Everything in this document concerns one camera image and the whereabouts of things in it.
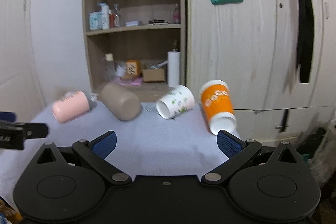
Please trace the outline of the white leaf-print paper cup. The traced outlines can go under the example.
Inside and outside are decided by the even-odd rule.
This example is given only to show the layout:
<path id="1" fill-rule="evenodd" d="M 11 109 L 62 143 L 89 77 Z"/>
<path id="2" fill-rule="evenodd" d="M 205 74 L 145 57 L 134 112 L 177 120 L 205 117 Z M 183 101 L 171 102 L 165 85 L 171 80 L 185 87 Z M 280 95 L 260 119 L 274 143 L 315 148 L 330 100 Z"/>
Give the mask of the white leaf-print paper cup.
<path id="1" fill-rule="evenodd" d="M 183 85 L 178 85 L 156 102 L 158 114 L 164 119 L 172 119 L 195 106 L 192 92 Z"/>

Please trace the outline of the pink tumbler cup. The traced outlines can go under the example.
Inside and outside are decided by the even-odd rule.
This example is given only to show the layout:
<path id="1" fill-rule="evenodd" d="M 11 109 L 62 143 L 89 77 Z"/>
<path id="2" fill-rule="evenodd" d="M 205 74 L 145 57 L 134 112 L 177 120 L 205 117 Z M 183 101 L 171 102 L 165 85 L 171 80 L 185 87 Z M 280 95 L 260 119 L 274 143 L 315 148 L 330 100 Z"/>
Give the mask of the pink tumbler cup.
<path id="1" fill-rule="evenodd" d="M 54 102 L 52 114 L 59 123 L 66 123 L 91 111 L 96 104 L 85 91 L 71 92 Z"/>

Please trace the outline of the beige tumbler cup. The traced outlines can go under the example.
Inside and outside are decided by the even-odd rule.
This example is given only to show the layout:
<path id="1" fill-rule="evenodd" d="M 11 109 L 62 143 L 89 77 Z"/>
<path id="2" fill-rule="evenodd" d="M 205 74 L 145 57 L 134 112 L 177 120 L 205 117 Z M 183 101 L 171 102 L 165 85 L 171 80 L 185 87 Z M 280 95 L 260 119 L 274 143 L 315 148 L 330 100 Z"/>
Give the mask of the beige tumbler cup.
<path id="1" fill-rule="evenodd" d="M 106 84 L 99 98 L 105 107 L 121 121 L 134 119 L 142 110 L 138 96 L 116 83 Z"/>

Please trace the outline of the orange Coco paper cup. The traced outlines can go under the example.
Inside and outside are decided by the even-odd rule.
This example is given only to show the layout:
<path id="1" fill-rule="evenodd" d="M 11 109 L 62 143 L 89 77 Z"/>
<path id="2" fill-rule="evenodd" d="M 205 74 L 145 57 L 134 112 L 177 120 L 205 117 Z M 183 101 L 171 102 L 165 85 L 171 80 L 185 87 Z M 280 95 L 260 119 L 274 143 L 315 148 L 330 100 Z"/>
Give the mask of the orange Coco paper cup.
<path id="1" fill-rule="evenodd" d="M 200 89 L 199 98 L 212 134 L 217 135 L 221 130 L 229 133 L 236 130 L 237 121 L 230 91 L 224 81 L 207 81 Z"/>

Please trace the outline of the white door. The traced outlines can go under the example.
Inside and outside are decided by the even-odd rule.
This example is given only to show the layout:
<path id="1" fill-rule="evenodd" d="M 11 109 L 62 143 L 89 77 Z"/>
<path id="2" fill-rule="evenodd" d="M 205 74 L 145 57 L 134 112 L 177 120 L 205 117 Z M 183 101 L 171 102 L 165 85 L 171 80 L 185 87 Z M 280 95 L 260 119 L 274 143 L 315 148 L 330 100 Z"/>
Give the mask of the white door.
<path id="1" fill-rule="evenodd" d="M 29 122 L 44 107 L 31 45 L 30 0 L 1 0 L 1 111 Z"/>

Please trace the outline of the white patterned tablecloth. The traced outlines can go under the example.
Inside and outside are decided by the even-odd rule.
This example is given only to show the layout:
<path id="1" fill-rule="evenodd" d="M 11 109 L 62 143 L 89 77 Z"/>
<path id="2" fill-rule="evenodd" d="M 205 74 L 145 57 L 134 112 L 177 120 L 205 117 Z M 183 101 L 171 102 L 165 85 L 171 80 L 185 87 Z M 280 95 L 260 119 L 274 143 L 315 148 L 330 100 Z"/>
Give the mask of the white patterned tablecloth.
<path id="1" fill-rule="evenodd" d="M 27 140 L 23 151 L 1 150 L 1 197 L 10 205 L 14 204 L 13 189 L 18 178 L 47 141 L 68 147 L 79 139 L 93 140 L 107 131 L 114 131 L 116 149 L 106 160 L 131 178 L 138 174 L 196 174 L 202 177 L 228 159 L 218 148 L 216 136 L 209 132 L 200 105 L 165 120 L 154 103 L 144 103 L 138 117 L 123 122 L 98 102 L 92 111 L 64 124 L 55 119 L 48 106 L 32 122 L 47 124 L 48 137 Z"/>

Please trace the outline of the clear bottle beige cap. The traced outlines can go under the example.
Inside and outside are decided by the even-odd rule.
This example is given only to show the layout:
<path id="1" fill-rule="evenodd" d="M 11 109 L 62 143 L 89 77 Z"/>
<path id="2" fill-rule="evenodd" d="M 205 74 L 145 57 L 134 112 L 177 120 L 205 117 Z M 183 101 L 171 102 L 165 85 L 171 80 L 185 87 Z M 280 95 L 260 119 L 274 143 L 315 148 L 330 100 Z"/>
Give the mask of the clear bottle beige cap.
<path id="1" fill-rule="evenodd" d="M 114 56 L 112 53 L 106 53 L 103 58 L 104 77 L 107 82 L 113 81 L 116 74 Z"/>

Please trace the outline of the orange picture box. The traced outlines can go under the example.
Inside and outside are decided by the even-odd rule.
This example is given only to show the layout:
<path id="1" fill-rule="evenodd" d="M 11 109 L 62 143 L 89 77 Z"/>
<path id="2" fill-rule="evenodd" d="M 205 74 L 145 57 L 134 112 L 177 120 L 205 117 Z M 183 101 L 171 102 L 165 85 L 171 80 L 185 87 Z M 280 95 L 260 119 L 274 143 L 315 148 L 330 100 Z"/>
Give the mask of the orange picture box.
<path id="1" fill-rule="evenodd" d="M 139 60 L 126 61 L 126 74 L 132 77 L 138 77 L 142 73 L 142 66 Z"/>

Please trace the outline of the light wood wardrobe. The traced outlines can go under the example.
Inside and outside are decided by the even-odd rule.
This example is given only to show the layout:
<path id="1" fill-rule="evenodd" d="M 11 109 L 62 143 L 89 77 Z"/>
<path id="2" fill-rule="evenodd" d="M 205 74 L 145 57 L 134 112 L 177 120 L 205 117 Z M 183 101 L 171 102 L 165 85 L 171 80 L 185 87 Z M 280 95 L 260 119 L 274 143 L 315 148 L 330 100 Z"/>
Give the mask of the light wood wardrobe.
<path id="1" fill-rule="evenodd" d="M 335 0 L 312 4 L 314 54 L 310 81 L 302 84 L 298 0 L 188 0 L 187 86 L 198 95 L 207 81 L 224 81 L 242 138 L 293 140 L 333 117 Z"/>

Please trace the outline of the white paper towel roll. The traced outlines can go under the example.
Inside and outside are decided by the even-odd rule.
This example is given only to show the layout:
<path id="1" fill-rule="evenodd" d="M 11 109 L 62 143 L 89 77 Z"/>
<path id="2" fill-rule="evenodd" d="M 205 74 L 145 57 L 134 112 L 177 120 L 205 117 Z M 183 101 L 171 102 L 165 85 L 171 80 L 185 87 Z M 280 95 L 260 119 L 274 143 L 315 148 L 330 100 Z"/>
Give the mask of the white paper towel roll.
<path id="1" fill-rule="evenodd" d="M 167 61 L 167 84 L 170 88 L 175 88 L 180 80 L 180 52 L 168 52 Z"/>

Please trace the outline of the light blue carton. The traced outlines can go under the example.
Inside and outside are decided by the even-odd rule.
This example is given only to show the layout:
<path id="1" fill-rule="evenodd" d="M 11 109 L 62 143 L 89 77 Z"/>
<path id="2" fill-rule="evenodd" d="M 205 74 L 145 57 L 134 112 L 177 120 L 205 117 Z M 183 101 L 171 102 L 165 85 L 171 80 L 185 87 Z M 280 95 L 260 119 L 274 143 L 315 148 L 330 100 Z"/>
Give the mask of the light blue carton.
<path id="1" fill-rule="evenodd" d="M 89 30 L 96 31 L 102 29 L 101 26 L 101 12 L 89 13 Z"/>

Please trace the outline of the clear red-liquid bottle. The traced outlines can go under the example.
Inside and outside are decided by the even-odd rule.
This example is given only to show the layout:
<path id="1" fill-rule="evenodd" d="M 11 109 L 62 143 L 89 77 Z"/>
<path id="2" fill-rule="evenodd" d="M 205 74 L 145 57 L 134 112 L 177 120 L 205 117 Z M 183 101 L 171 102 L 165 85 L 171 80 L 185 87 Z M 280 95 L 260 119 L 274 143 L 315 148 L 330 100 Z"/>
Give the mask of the clear red-liquid bottle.
<path id="1" fill-rule="evenodd" d="M 113 20 L 114 20 L 114 27 L 121 27 L 121 11 L 118 3 L 113 5 Z"/>

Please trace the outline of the white spray bottle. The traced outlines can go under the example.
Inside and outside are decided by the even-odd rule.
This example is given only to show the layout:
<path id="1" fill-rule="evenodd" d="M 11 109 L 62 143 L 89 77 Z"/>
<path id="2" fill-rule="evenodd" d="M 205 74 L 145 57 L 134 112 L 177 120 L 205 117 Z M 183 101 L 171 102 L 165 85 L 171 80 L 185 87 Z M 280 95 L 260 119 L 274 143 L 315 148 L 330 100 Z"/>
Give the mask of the white spray bottle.
<path id="1" fill-rule="evenodd" d="M 101 16 L 101 28 L 103 30 L 109 29 L 109 6 L 107 3 L 100 2 L 97 4 L 101 11 L 100 11 L 100 16 Z"/>

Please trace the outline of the wooden shelf unit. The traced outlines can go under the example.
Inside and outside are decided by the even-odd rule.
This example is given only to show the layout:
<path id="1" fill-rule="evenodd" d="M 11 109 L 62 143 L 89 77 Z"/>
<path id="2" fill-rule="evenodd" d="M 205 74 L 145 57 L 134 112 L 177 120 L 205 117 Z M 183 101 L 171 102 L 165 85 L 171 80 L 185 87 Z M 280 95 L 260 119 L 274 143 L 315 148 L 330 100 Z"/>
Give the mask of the wooden shelf unit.
<path id="1" fill-rule="evenodd" d="M 121 27 L 89 30 L 89 13 L 98 12 L 100 2 L 113 9 L 119 4 Z M 186 0 L 82 0 L 83 30 L 91 89 L 98 93 L 106 84 L 103 58 L 112 53 L 115 61 L 139 60 L 150 65 L 180 52 L 180 80 L 186 82 Z M 173 23 L 179 4 L 181 23 Z"/>

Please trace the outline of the black ribbon bow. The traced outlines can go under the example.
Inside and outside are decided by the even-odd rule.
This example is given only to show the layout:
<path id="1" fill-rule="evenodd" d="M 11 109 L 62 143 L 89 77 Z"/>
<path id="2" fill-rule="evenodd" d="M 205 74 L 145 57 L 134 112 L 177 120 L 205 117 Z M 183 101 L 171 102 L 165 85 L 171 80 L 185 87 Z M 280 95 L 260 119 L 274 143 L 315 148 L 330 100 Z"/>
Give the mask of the black ribbon bow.
<path id="1" fill-rule="evenodd" d="M 314 50 L 314 11 L 312 0 L 298 0 L 298 36 L 295 69 L 299 82 L 310 82 Z"/>

